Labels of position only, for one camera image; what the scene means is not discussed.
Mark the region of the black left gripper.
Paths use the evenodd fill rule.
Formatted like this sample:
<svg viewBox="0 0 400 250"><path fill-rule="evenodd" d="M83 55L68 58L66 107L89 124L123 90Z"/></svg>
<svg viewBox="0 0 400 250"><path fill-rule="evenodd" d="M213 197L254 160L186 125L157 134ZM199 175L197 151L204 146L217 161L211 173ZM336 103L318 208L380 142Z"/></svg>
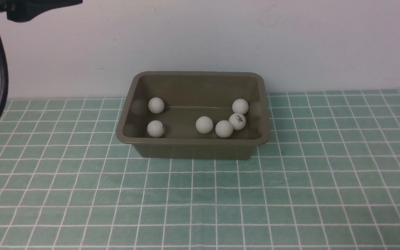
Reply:
<svg viewBox="0 0 400 250"><path fill-rule="evenodd" d="M82 0L8 0L5 10L8 20L24 23L44 12L82 3Z"/></svg>

